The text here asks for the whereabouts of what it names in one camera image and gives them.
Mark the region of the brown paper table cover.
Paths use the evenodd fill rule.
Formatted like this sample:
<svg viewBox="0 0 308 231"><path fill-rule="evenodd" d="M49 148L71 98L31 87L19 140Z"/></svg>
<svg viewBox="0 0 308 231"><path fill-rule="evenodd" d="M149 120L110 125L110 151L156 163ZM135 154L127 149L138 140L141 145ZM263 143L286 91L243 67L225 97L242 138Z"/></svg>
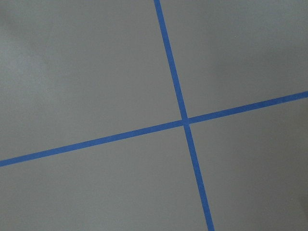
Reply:
<svg viewBox="0 0 308 231"><path fill-rule="evenodd" d="M307 1L160 6L212 227L307 230ZM210 230L181 119L154 1L1 1L1 230Z"/></svg>

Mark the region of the blue tape grid lines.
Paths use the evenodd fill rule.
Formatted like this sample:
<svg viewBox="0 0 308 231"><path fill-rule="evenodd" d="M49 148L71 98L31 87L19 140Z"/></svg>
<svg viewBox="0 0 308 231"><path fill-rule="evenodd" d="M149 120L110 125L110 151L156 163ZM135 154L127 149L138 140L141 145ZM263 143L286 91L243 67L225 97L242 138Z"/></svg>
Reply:
<svg viewBox="0 0 308 231"><path fill-rule="evenodd" d="M301 99L307 98L308 93L307 91L304 91L304 92L286 95L286 96L282 96L282 97L278 97L278 98L274 98L274 99L270 99L266 101L251 103L251 104L229 108L229 109L225 109L225 110L221 110L217 112L189 117L187 114L187 109L186 109L184 97L183 97L182 90L181 90L180 80L179 80L179 76L177 73L176 63L174 61L171 44L169 41L167 26L165 23L161 2L158 0L154 1L154 6L155 6L156 16L157 16L157 20L159 23L160 32L161 32L161 36L162 36L162 40L163 40L163 44L164 44L164 48L165 48L165 52L167 56L167 61L168 61L169 70L170 70L171 77L172 77L172 82L173 82L173 86L174 86L174 90L175 90L175 94L177 98L177 103L178 103L181 119L177 121L172 121L172 122L168 122L164 124L151 126L151 127L146 127L146 128L132 130L132 131L119 133L119 134L115 134L111 136L106 136L106 137L102 137L102 138L98 138L94 140L83 141L83 142L66 145L62 147L57 147L57 148L53 148L49 150L44 150L44 151L40 151L40 152L36 152L32 154L26 154L26 155L22 155L18 157L4 159L4 160L1 160L0 165L1 167L15 165L15 164L19 164L22 162L32 161L32 160L39 159L39 158L45 158L45 157L52 156L52 155L63 154L63 153L81 150L81 149L85 149L85 148L89 148L89 147L93 147L97 145L102 145L105 143L115 142L115 141L137 137L137 136L141 136L145 134L168 130L171 128L182 127L185 132L186 142L187 142L189 153L190 153L191 163L192 163L193 170L194 170L194 176L195 176L197 187L198 187L198 192L199 192L199 196L200 196L200 200L201 200L201 204L203 208L203 213L204 213L207 229L209 231L213 231L215 229L215 226L214 226L214 222L212 219L210 206L208 203L208 198L207 198L204 180L203 180L200 165L199 165L197 152L195 149L193 134L191 131L191 125L195 123L208 121L208 120L213 120L216 118L227 117L227 116L236 115L236 114L240 114L240 113L244 113L248 111L253 111L253 110L257 110L257 109L261 109L265 107L270 107L270 106L274 106L274 105L278 105L282 103L301 100Z"/></svg>

